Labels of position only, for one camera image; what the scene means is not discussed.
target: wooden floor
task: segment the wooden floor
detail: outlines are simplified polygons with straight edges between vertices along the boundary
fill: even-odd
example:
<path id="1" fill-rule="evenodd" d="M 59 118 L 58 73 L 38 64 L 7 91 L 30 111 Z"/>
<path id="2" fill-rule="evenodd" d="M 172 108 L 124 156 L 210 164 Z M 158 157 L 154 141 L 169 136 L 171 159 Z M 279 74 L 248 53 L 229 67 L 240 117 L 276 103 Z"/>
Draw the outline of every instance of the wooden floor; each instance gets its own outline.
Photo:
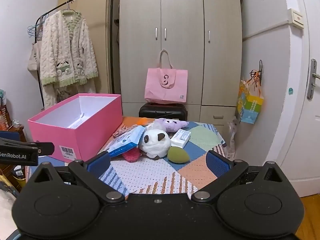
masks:
<path id="1" fill-rule="evenodd" d="M 320 195 L 301 198 L 305 213 L 296 233 L 301 240 L 320 240 Z"/>

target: wardrobe door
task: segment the wardrobe door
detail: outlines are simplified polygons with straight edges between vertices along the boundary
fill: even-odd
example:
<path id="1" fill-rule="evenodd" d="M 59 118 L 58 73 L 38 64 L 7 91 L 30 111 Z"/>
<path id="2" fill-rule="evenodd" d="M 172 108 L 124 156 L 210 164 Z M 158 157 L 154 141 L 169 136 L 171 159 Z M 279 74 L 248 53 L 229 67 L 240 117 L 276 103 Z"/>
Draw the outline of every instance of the wardrobe door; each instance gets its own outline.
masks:
<path id="1" fill-rule="evenodd" d="M 200 105 L 204 64 L 203 0 L 161 0 L 161 43 L 174 68 L 188 70 L 187 104 Z M 162 66 L 168 67 L 167 55 Z"/>
<path id="2" fill-rule="evenodd" d="M 143 103 L 148 68 L 161 51 L 161 0 L 120 0 L 120 77 L 124 103 Z"/>
<path id="3" fill-rule="evenodd" d="M 236 106 L 242 59 L 240 0 L 204 0 L 202 104 Z"/>

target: wardrobe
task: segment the wardrobe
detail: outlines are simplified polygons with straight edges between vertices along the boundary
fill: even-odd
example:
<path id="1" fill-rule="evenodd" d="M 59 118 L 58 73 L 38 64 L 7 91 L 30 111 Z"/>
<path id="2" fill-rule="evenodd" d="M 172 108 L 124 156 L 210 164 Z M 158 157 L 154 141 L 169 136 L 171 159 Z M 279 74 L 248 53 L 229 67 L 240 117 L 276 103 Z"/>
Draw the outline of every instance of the wardrobe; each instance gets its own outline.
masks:
<path id="1" fill-rule="evenodd" d="M 120 0 L 119 32 L 124 116 L 138 116 L 147 70 L 166 49 L 174 68 L 188 70 L 188 120 L 222 132 L 240 82 L 240 0 Z M 162 67 L 168 66 L 164 54 Z"/>

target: purple plush toy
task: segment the purple plush toy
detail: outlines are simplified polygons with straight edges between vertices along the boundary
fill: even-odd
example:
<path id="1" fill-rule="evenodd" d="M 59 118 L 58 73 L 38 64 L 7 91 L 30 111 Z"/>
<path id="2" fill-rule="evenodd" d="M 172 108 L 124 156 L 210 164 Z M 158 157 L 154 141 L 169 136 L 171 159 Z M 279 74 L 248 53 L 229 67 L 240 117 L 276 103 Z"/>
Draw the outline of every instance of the purple plush toy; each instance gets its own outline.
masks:
<path id="1" fill-rule="evenodd" d="M 166 132 L 176 132 L 182 127 L 186 127 L 189 122 L 187 121 L 179 121 L 173 119 L 159 118 L 153 121 L 154 123 L 159 123 L 163 127 L 166 128 Z"/>

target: light switch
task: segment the light switch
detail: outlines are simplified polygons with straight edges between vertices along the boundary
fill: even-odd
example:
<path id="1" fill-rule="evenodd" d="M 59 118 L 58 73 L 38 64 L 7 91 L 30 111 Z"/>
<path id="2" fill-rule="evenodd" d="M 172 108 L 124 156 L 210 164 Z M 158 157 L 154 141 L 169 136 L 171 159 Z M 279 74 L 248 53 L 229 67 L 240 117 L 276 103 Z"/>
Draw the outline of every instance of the light switch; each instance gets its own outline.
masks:
<path id="1" fill-rule="evenodd" d="M 304 29 L 304 22 L 303 22 L 303 16 L 300 12 L 295 11 L 293 9 L 288 9 L 288 16 L 289 16 L 289 24 Z"/>
<path id="2" fill-rule="evenodd" d="M 303 18 L 299 14 L 293 13 L 293 20 L 301 25 L 303 25 Z"/>

